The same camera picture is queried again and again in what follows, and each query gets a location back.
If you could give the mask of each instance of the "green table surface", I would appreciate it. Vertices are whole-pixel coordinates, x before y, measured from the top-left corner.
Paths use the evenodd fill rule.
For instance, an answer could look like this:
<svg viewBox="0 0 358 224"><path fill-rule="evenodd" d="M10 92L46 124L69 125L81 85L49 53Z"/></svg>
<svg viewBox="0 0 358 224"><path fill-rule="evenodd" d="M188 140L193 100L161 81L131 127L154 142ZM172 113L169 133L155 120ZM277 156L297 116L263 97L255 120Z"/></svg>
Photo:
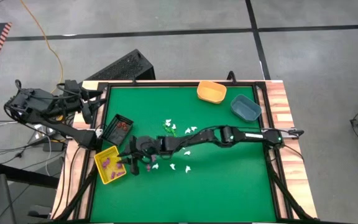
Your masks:
<svg viewBox="0 0 358 224"><path fill-rule="evenodd" d="M200 100L196 87L112 88L106 124L115 114L134 121L130 135L168 135L166 119L176 124L178 136L191 126L203 129L227 124L258 128L230 109L243 94L254 99L251 87L228 87L224 101ZM119 150L129 142L125 139ZM103 149L110 147L103 144ZM261 143L239 143L231 148L200 144L182 150L159 168L127 174L104 185L98 176L91 212L92 222L274 222L272 194ZM185 167L191 170L186 174Z"/></svg>

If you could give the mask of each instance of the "black table leg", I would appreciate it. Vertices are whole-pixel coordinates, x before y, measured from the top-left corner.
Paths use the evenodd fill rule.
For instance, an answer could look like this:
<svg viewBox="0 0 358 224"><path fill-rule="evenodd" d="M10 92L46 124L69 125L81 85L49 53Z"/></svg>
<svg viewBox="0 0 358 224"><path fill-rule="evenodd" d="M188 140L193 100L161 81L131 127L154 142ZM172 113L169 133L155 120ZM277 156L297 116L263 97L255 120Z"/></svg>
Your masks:
<svg viewBox="0 0 358 224"><path fill-rule="evenodd" d="M57 189L57 186L59 184L59 178L50 177L36 172L21 170L1 164L0 174L5 174L8 180L14 182L21 182L41 187Z"/></svg>

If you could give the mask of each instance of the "yellow container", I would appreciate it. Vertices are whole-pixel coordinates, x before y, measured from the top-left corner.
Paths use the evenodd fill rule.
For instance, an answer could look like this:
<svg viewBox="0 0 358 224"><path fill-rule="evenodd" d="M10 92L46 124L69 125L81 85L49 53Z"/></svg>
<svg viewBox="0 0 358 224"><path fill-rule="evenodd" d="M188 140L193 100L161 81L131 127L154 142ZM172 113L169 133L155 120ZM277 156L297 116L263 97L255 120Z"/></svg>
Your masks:
<svg viewBox="0 0 358 224"><path fill-rule="evenodd" d="M211 81L201 81L197 87L198 98L216 104L223 101L226 91L226 86Z"/></svg>
<svg viewBox="0 0 358 224"><path fill-rule="evenodd" d="M117 163L121 160L118 154L117 147L113 146L94 155L94 162L104 184L108 184L127 173L124 164Z"/></svg>

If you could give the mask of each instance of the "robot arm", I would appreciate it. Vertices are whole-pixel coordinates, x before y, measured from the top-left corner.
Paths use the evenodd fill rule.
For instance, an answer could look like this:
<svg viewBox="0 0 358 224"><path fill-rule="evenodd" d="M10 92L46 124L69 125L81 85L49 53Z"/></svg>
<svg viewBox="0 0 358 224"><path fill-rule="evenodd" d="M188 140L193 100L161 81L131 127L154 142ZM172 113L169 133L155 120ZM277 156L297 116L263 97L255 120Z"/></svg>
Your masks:
<svg viewBox="0 0 358 224"><path fill-rule="evenodd" d="M89 99L101 95L102 91L86 90L76 81L66 80L65 83L57 86L63 94L55 96L41 89L24 89L19 80L16 80L15 84L18 88L16 96L4 105L4 110L10 118L22 124L42 124L63 135L71 136L81 147L95 149L98 138L94 131L72 128L56 118L63 116L64 121L67 114L82 112L85 122L90 124L94 112L106 100L90 101Z"/></svg>
<svg viewBox="0 0 358 224"><path fill-rule="evenodd" d="M220 138L215 136L215 131L219 131ZM119 157L124 157L120 163L131 165L131 172L134 175L139 174L137 162L148 164L152 155L168 157L170 159L174 153L183 147L193 146L210 142L219 147L232 147L239 142L263 142L269 146L282 144L282 137L279 130L271 129L266 132L240 131L232 126L214 126L205 128L196 134L173 137L158 136L153 139L149 136L140 138L132 137L125 150Z"/></svg>

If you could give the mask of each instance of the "black basket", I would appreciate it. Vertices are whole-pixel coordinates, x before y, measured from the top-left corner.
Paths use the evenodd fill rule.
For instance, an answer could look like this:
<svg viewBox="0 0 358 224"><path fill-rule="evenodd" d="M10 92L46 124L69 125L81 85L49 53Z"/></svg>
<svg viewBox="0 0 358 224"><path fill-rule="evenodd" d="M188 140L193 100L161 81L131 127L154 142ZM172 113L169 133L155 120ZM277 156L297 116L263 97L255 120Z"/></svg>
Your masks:
<svg viewBox="0 0 358 224"><path fill-rule="evenodd" d="M116 114L110 122L109 126L103 130L102 139L110 142L113 145L120 146L131 130L133 124L134 122L130 119Z"/></svg>

